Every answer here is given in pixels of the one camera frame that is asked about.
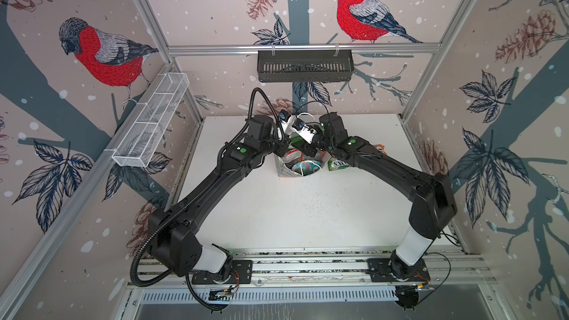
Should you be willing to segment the colourful paper gift bag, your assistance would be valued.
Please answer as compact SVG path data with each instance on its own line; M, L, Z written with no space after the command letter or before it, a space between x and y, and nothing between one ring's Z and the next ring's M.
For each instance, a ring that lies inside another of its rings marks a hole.
M330 155L317 151L315 157L310 157L290 145L283 157L274 155L274 158L279 177L302 178L323 170L330 159Z

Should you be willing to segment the yellow green candy bag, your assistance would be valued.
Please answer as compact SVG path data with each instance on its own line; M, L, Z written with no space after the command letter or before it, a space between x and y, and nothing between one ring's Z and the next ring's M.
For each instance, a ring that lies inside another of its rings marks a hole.
M327 161L327 167L328 167L328 170L330 172L332 172L332 171L337 171L337 170L344 170L344 169L349 168L351 166L348 163L346 163L345 161L331 157Z

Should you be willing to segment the orange snack packet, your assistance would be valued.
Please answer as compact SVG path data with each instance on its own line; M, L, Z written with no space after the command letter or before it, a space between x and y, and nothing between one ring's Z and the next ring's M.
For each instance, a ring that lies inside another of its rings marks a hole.
M387 155L387 153L385 152L385 146L378 144L374 146L380 153L382 153L383 155Z

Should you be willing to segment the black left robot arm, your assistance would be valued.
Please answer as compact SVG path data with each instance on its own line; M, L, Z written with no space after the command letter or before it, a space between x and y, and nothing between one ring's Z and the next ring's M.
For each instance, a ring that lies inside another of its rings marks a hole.
M271 154L287 151L284 112L276 118L256 115L235 140L219 151L216 167L190 194L170 209L155 210L148 219L148 239L142 253L166 266L166 274L183 277L193 271L226 277L231 255L219 247L206 247L196 234L209 213L225 195Z

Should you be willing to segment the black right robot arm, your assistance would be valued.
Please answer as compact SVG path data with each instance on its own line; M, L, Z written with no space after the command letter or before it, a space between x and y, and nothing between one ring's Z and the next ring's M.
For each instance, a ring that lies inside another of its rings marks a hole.
M390 260L394 277L405 280L412 276L427 249L457 214L449 177L408 167L369 141L349 135L337 113L321 116L317 127L296 119L290 129L303 138L302 152L309 156L326 152L388 183L412 203L409 227Z

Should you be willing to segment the black perforated wall basket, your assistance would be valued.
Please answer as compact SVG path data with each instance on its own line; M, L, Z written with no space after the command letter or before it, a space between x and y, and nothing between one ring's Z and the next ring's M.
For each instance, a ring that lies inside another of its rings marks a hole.
M259 51L257 73L262 83L350 81L354 60L350 50Z

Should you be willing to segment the aluminium mounting rail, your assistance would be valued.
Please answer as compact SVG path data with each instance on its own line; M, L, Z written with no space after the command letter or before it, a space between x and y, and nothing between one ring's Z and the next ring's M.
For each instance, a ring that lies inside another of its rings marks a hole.
M344 250L238 250L234 259L251 261L251 286L367 285L369 259L390 259L385 247ZM496 284L483 257L457 247L435 245L423 257L431 284Z

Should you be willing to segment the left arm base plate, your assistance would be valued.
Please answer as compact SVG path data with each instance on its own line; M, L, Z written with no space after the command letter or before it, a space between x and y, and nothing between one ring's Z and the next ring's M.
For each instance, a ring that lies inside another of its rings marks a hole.
M192 275L195 285L250 284L253 272L251 260L232 260L222 266L219 272L198 271Z

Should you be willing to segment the horizontal aluminium frame bar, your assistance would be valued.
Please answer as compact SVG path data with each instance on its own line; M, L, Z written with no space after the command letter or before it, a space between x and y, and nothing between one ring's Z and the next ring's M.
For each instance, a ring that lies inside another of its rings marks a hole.
M289 45L207 45L170 46L167 53L179 56L231 56L257 54L260 51L275 53L294 50L351 50L352 53L438 53L439 43L380 43L380 44L289 44Z

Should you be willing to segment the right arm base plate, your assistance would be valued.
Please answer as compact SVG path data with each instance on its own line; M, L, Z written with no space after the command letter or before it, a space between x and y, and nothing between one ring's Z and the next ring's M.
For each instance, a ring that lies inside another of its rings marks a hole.
M368 259L367 272L373 283L388 282L430 282L431 277L425 260L420 259L415 265L409 266L399 259Z

